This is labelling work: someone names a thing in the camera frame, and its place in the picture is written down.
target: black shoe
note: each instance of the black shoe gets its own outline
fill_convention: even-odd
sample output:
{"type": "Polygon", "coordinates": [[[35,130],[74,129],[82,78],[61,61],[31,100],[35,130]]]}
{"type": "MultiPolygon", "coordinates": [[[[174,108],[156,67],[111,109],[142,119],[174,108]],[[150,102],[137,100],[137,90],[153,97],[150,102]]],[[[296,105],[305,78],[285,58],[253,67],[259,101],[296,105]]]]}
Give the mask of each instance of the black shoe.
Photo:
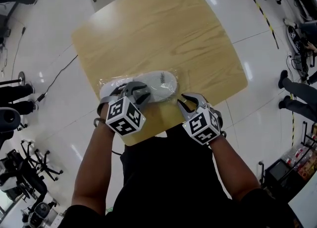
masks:
{"type": "Polygon", "coordinates": [[[283,70],[283,71],[281,72],[281,76],[280,76],[279,81],[278,81],[278,87],[279,87],[280,89],[284,88],[284,86],[283,86],[283,84],[282,84],[282,81],[283,81],[285,78],[287,78],[287,76],[288,76],[287,71],[286,71],[286,70],[283,70]]]}
{"type": "Polygon", "coordinates": [[[290,98],[291,98],[291,96],[289,96],[289,95],[285,96],[284,99],[279,102],[278,108],[279,109],[286,108],[285,100],[290,99],[290,98]]]}

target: hand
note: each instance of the hand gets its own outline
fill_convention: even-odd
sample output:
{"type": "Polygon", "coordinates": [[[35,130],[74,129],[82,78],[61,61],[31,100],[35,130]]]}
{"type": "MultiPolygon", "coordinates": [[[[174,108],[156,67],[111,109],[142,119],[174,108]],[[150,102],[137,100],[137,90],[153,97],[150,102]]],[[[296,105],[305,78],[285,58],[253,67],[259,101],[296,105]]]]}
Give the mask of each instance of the hand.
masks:
{"type": "Polygon", "coordinates": [[[103,119],[106,119],[107,118],[107,114],[108,114],[108,109],[109,109],[109,104],[108,103],[105,103],[102,110],[101,110],[101,114],[100,114],[100,117],[103,118],[103,119]]]}
{"type": "Polygon", "coordinates": [[[305,48],[311,49],[311,50],[313,50],[313,51],[315,51],[315,52],[317,51],[316,47],[315,47],[312,43],[310,43],[310,42],[308,42],[308,45],[305,46],[305,48]]]}

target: forearm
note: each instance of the forearm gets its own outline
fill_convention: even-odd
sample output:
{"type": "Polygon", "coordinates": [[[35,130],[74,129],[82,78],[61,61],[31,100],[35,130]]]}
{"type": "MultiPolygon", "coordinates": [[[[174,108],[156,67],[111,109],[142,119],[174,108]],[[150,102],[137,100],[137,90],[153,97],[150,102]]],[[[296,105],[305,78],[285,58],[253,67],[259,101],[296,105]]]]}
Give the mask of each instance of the forearm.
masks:
{"type": "Polygon", "coordinates": [[[223,136],[212,141],[210,147],[221,180],[232,199],[240,201],[251,190],[260,188],[255,175],[223,136]]]}
{"type": "Polygon", "coordinates": [[[95,128],[77,174],[72,205],[85,205],[105,214],[113,137],[107,125],[99,123],[95,128]]]}

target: transparent plastic wrap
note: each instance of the transparent plastic wrap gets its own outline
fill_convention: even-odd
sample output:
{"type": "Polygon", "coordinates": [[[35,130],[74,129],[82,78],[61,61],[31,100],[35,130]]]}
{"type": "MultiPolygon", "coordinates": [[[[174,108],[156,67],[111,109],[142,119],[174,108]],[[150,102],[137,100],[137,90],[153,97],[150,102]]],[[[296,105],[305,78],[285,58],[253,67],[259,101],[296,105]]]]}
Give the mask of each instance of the transparent plastic wrap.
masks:
{"type": "Polygon", "coordinates": [[[110,79],[99,80],[100,98],[118,95],[121,88],[128,82],[142,82],[150,89],[149,103],[153,102],[171,102],[175,98],[179,89],[178,83],[179,71],[170,69],[168,71],[151,71],[148,73],[138,74],[136,76],[118,76],[110,79]]]}

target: wire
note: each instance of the wire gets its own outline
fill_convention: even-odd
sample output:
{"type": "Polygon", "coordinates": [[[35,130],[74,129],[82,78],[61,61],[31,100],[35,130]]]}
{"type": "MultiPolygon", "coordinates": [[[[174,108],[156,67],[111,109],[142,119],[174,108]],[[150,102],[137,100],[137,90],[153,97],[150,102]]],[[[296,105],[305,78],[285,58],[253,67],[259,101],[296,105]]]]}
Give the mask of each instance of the wire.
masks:
{"type": "Polygon", "coordinates": [[[58,78],[58,76],[61,74],[61,72],[62,72],[63,70],[65,70],[77,57],[78,57],[78,55],[76,55],[63,69],[61,69],[61,70],[59,71],[59,73],[57,74],[57,76],[55,77],[55,79],[53,80],[53,82],[52,82],[52,83],[49,85],[49,87],[47,88],[46,92],[43,93],[43,94],[41,94],[41,95],[37,98],[37,100],[36,100],[35,102],[37,102],[37,101],[40,102],[42,99],[45,98],[45,96],[47,95],[49,89],[50,89],[51,86],[54,84],[54,82],[56,81],[56,79],[58,78]]]}
{"type": "Polygon", "coordinates": [[[77,57],[78,57],[78,55],[76,55],[63,69],[61,69],[59,71],[59,73],[57,74],[57,76],[55,77],[53,82],[49,85],[49,87],[48,87],[48,89],[46,90],[45,93],[47,93],[49,91],[50,87],[54,84],[54,82],[56,81],[57,77],[61,74],[61,72],[64,71],[77,57]]]}
{"type": "Polygon", "coordinates": [[[10,18],[14,19],[15,21],[19,22],[23,27],[25,27],[25,25],[23,24],[23,22],[19,21],[17,18],[11,16],[10,18]]]}
{"type": "Polygon", "coordinates": [[[289,68],[288,63],[287,63],[287,60],[288,60],[289,57],[292,57],[292,56],[291,56],[291,55],[288,55],[288,56],[287,56],[287,58],[286,58],[286,65],[287,65],[287,68],[288,68],[288,70],[289,70],[289,72],[290,72],[290,74],[291,74],[292,82],[294,82],[293,73],[292,73],[292,71],[291,71],[291,69],[289,68]]]}
{"type": "Polygon", "coordinates": [[[113,150],[111,150],[111,152],[114,153],[114,154],[117,154],[117,155],[119,155],[119,156],[122,155],[121,153],[115,152],[115,151],[113,151],[113,150]]]}
{"type": "Polygon", "coordinates": [[[23,35],[24,35],[24,32],[25,32],[25,27],[23,27],[23,29],[22,29],[22,34],[21,34],[21,37],[20,37],[20,40],[19,40],[19,43],[18,43],[18,48],[16,49],[16,53],[15,53],[15,57],[14,57],[14,61],[13,61],[13,66],[12,66],[11,80],[13,79],[14,64],[15,64],[16,56],[18,55],[18,51],[19,51],[19,47],[20,47],[20,42],[21,42],[21,40],[22,40],[22,37],[23,37],[23,35]]]}

